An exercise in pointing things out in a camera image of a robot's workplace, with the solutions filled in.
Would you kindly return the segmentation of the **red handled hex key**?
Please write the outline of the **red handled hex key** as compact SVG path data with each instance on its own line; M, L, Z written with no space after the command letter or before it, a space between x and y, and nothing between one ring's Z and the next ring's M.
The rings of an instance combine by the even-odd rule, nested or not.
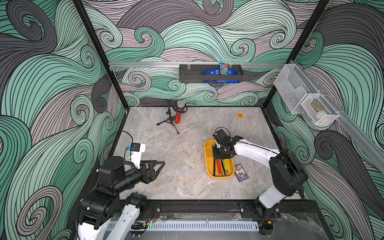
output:
M216 159L216 167L217 167L217 171L218 171L217 175L218 175L219 177L222 177L222 176L220 175L220 168L219 168L219 165L218 165L218 159Z

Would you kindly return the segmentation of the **yellow handled hex key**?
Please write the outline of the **yellow handled hex key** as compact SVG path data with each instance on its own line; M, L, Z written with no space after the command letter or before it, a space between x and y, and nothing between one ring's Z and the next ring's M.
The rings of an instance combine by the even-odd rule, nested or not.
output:
M223 163L223 169L225 171L225 175L227 176L227 173L226 173L226 166L225 166L225 160L222 160L222 163Z

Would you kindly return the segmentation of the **orange handled hex key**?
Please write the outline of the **orange handled hex key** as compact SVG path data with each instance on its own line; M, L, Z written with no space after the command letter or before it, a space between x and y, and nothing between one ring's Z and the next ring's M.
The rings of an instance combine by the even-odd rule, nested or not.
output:
M223 169L223 163L222 163L222 160L218 160L218 165L219 165L219 168L220 168L220 175L223 177L225 176L225 171Z

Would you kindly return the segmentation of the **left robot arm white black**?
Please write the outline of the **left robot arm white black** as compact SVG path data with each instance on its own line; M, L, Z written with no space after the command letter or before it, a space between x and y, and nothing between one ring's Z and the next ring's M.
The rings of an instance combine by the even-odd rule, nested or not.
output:
M111 218L121 210L121 215L109 240L123 240L128 233L142 235L157 220L158 211L151 209L145 195L130 194L121 205L120 193L132 190L136 184L155 181L164 168L164 161L143 161L136 168L134 163L113 156L98 168L97 185L80 203L76 219L78 240L102 240Z

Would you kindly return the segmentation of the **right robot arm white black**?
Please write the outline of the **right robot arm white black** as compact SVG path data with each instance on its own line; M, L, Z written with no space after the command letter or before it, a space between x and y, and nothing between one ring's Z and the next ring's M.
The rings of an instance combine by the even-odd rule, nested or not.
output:
M296 155L289 149L262 147L240 136L230 137L220 130L213 134L215 160L231 159L237 155L247 157L267 167L272 184L255 200L254 213L267 217L280 201L291 197L308 179L308 174Z

